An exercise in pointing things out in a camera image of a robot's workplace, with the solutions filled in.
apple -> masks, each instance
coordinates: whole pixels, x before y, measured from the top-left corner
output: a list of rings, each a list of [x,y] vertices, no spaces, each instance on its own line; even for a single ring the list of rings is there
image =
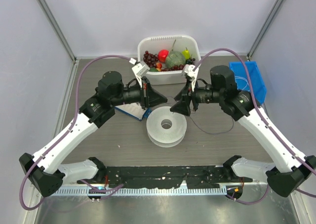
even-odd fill
[[[163,49],[161,50],[159,53],[158,53],[158,60],[162,63],[164,63],[166,61],[166,58],[169,54],[169,51],[166,50],[166,49]]]

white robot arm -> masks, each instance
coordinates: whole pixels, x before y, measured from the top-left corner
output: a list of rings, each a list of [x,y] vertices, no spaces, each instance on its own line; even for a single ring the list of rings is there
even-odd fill
[[[20,157],[19,161],[24,173],[42,157],[32,170],[29,180],[43,197],[52,195],[65,183],[80,179],[90,182],[104,180],[105,166],[95,157],[74,164],[61,165],[61,163],[87,136],[94,133],[115,114],[115,106],[138,102],[143,108],[149,108],[167,102],[167,98],[155,91],[148,79],[143,76],[148,70],[149,67],[144,62],[137,63],[132,68],[136,79],[125,87],[120,73],[115,71],[105,73],[98,82],[96,94],[79,109],[75,125],[71,130],[73,120],[41,150],[33,155],[25,153]],[[67,130],[70,130],[69,133],[43,156]]]
[[[199,103],[219,103],[224,113],[245,127],[273,160],[273,163],[264,163],[234,156],[224,163],[224,167],[231,175],[267,182],[276,193],[287,197],[311,174],[296,158],[300,158],[315,169],[316,157],[306,157],[303,152],[290,143],[269,120],[264,109],[260,107],[259,112],[269,121],[269,127],[273,128],[290,146],[295,156],[283,146],[255,110],[250,93],[237,90],[234,73],[227,66],[216,66],[211,69],[212,84],[197,79],[198,68],[196,70],[194,68],[194,65],[186,65],[183,69],[187,83],[175,97],[178,102],[171,107],[170,111],[189,116],[191,102],[194,110],[198,109]],[[198,87],[197,81],[199,80],[204,82],[204,87]]]

blue plastic tray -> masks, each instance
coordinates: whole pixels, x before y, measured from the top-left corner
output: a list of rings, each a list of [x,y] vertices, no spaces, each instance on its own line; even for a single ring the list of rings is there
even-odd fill
[[[260,104],[263,104],[266,98],[267,89],[261,77],[257,63],[255,61],[250,61],[245,62],[245,64],[249,71],[255,97],[260,102]],[[247,76],[241,62],[230,62],[229,68],[235,74],[235,81],[237,83],[238,89],[250,91],[249,85],[247,81],[245,81],[247,80]]]

cable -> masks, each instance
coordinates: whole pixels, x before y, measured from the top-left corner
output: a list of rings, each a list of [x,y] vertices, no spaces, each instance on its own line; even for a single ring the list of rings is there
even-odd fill
[[[310,197],[312,197],[312,198],[316,198],[316,195],[315,194],[311,194],[311,193],[308,193],[308,192],[305,192],[305,191],[303,191],[303,190],[301,190],[301,189],[296,189],[296,191],[298,191],[298,192],[300,192],[300,193],[302,193],[302,194],[305,194],[305,195],[307,195],[307,196],[310,196]]]
[[[230,195],[228,195],[228,194],[227,194],[226,196],[229,197],[230,199],[232,199],[232,200],[238,202],[238,203],[245,204],[245,205],[252,205],[252,204],[260,203],[262,200],[264,200],[264,199],[267,197],[267,195],[268,195],[268,193],[269,193],[269,190],[270,190],[270,187],[269,187],[269,185],[267,185],[267,189],[266,189],[265,194],[264,194],[259,200],[254,201],[254,202],[245,202],[245,201],[238,200],[238,199],[234,198],[234,194],[235,194],[235,193],[233,193],[232,196],[230,196]]]
[[[204,131],[202,128],[200,128],[200,127],[196,124],[196,122],[193,120],[193,118],[191,118],[191,117],[189,117],[189,118],[192,120],[192,122],[195,124],[195,126],[197,126],[198,129],[200,129],[202,132],[204,132],[204,133],[206,133],[206,134],[210,134],[210,135],[225,134],[225,133],[230,132],[230,131],[234,128],[234,120],[233,120],[233,118],[232,118],[232,123],[233,123],[233,124],[232,124],[232,127],[231,127],[229,130],[224,131],[224,132],[219,132],[219,133],[210,133],[210,132]]]
[[[109,57],[117,57],[117,58],[122,58],[122,59],[126,59],[126,60],[130,60],[129,57],[124,57],[124,56],[120,56],[120,55],[106,55],[106,56],[101,56],[101,57],[97,57],[93,60],[91,60],[90,62],[88,62],[84,68],[82,69],[82,71],[80,72],[79,74],[79,77],[78,77],[78,80],[77,80],[77,86],[76,86],[76,99],[75,99],[75,115],[74,115],[74,120],[73,122],[71,123],[69,129],[54,143],[52,144],[43,154],[42,156],[40,156],[34,163],[33,165],[29,168],[29,170],[26,172],[23,180],[22,180],[22,183],[21,183],[21,186],[20,186],[20,191],[19,191],[19,199],[20,199],[20,204],[22,206],[22,208],[24,208],[25,210],[27,211],[31,211],[31,210],[34,210],[36,208],[38,208],[44,201],[44,198],[42,198],[40,200],[40,202],[34,206],[34,207],[28,207],[26,206],[26,204],[24,203],[24,200],[23,200],[23,189],[24,189],[24,186],[25,186],[25,183],[26,183],[26,180],[28,179],[28,177],[30,176],[30,174],[32,173],[33,169],[38,165],[38,163],[58,144],[60,143],[66,136],[67,134],[71,131],[71,129],[75,126],[75,123],[76,123],[76,120],[77,120],[77,117],[78,117],[78,110],[79,110],[79,99],[78,99],[78,96],[79,96],[79,85],[80,85],[80,81],[81,81],[81,78],[82,78],[82,75],[83,73],[85,72],[85,70],[95,61],[98,61],[100,59],[103,59],[103,58],[109,58]]]
[[[123,187],[123,184],[120,184],[120,185],[118,185],[118,186],[115,187],[115,188],[106,190],[107,192],[108,192],[108,191],[113,191],[113,192],[110,193],[109,195],[103,197],[103,198],[100,198],[99,201],[108,199],[109,197],[111,197],[112,195],[114,195],[115,193],[117,193],[122,187]],[[105,192],[103,192],[104,190],[96,189],[96,191],[98,191],[99,193],[105,193]],[[52,210],[53,212],[55,212],[55,213],[69,213],[69,212],[73,211],[74,209],[77,209],[78,207],[80,207],[80,206],[82,206],[82,205],[84,205],[84,204],[86,204],[86,203],[89,203],[89,202],[91,202],[91,200],[87,200],[87,201],[81,202],[81,203],[79,203],[77,206],[75,206],[75,207],[73,207],[73,208],[71,208],[71,209],[69,209],[69,210],[66,210],[66,211],[59,211],[59,210],[56,210],[56,209],[54,209],[54,208],[52,208],[52,207],[51,207],[51,210]]]
[[[242,88],[241,90],[244,90],[244,89],[247,88],[247,86],[249,86],[249,83],[248,83],[248,81],[246,80],[246,78],[235,76],[235,79],[240,79],[240,80],[243,80],[243,81],[245,81],[245,82],[247,83],[246,86],[245,86],[244,88]]]
[[[120,185],[116,186],[115,188],[111,188],[111,189],[105,189],[105,190],[101,190],[101,189],[98,189],[94,186],[92,186],[91,184],[89,184],[87,181],[81,179],[80,180],[82,183],[88,185],[90,188],[92,188],[93,190],[95,191],[98,191],[99,193],[107,193],[107,192],[111,192],[111,191],[114,191],[116,190],[117,188],[122,188],[123,187],[123,184],[121,183]]]
[[[233,120],[233,118],[232,118],[233,124],[232,124],[232,127],[231,127],[229,130],[227,130],[227,131],[225,131],[225,132],[219,132],[219,133],[210,133],[210,132],[207,132],[207,131],[203,130],[199,125],[197,125],[197,123],[193,120],[193,118],[191,118],[191,117],[189,117],[189,118],[192,120],[192,122],[194,123],[194,125],[197,126],[198,129],[200,129],[202,132],[204,132],[204,133],[206,133],[206,134],[209,134],[209,135],[225,134],[225,133],[230,132],[230,131],[234,128],[234,120]]]
[[[281,142],[281,144],[285,147],[285,149],[296,159],[298,160],[303,166],[305,166],[310,172],[312,172],[315,176],[316,176],[316,171],[313,170],[312,167],[310,167],[305,161],[303,161],[300,157],[298,157],[295,152],[286,144],[286,142],[277,134],[277,132],[269,125],[268,121],[266,120],[266,118],[261,114],[260,110],[259,110],[259,107],[257,106],[257,103],[256,103],[256,98],[255,98],[255,94],[254,94],[254,91],[253,91],[253,87],[252,87],[252,82],[251,82],[251,78],[250,78],[250,75],[249,75],[249,71],[248,71],[248,68],[245,64],[245,62],[242,60],[242,58],[237,54],[235,53],[234,51],[228,49],[228,48],[218,48],[218,49],[215,49],[215,50],[212,50],[211,52],[207,53],[195,66],[195,68],[193,69],[193,71],[195,71],[197,68],[199,68],[201,66],[201,63],[209,56],[211,55],[212,53],[215,53],[215,52],[218,52],[218,51],[227,51],[227,52],[230,52],[232,53],[233,55],[235,55],[238,60],[242,63],[244,69],[245,69],[245,72],[246,72],[246,76],[247,76],[247,80],[248,80],[248,83],[249,83],[249,88],[250,88],[250,94],[251,94],[251,98],[252,98],[252,103],[253,103],[253,106],[257,112],[257,114],[259,115],[259,117],[261,118],[261,120],[264,122],[264,124],[267,126],[267,128],[269,128],[269,130],[273,133],[273,135],[279,140],[279,142]]]

melon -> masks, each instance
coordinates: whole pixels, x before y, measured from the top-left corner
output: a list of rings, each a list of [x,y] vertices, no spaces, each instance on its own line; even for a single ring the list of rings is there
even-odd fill
[[[167,68],[172,68],[174,65],[184,65],[186,64],[185,56],[178,51],[171,51],[169,52],[165,65]]]

